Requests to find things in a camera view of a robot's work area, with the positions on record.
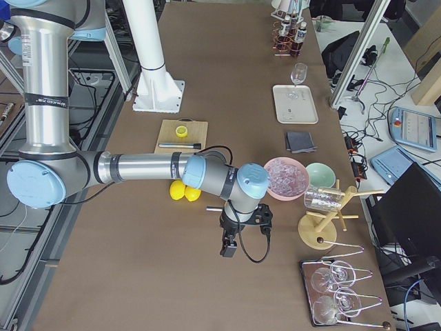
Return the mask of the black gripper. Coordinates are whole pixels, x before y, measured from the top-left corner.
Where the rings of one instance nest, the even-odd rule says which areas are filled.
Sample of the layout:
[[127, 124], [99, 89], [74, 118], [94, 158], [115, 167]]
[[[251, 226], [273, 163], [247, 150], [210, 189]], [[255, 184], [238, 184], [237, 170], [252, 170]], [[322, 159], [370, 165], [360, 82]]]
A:
[[227, 256], [229, 258], [234, 256], [237, 249], [235, 236], [247, 225], [258, 226], [261, 234], [265, 235], [270, 241], [273, 214], [267, 204], [259, 203], [251, 214], [247, 214], [247, 216], [249, 216], [248, 220], [242, 220], [241, 217], [244, 216], [245, 214], [240, 213], [235, 208], [231, 208], [229, 202], [227, 202], [227, 205], [220, 215], [220, 226], [223, 229], [223, 242], [220, 250], [221, 256]]

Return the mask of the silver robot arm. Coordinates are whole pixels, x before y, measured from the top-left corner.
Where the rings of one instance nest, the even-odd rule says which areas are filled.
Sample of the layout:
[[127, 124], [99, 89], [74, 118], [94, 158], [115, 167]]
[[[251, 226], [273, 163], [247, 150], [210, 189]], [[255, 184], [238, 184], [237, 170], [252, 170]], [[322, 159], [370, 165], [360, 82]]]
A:
[[171, 154], [111, 154], [78, 150], [69, 135], [68, 40], [105, 37], [103, 1], [11, 1], [20, 29], [26, 142], [7, 174], [11, 193], [46, 208], [94, 185], [137, 179], [180, 179], [225, 201], [220, 215], [224, 257], [243, 246], [242, 231], [257, 225], [271, 234], [272, 214], [261, 203], [269, 186], [258, 164], [228, 164], [214, 148]]

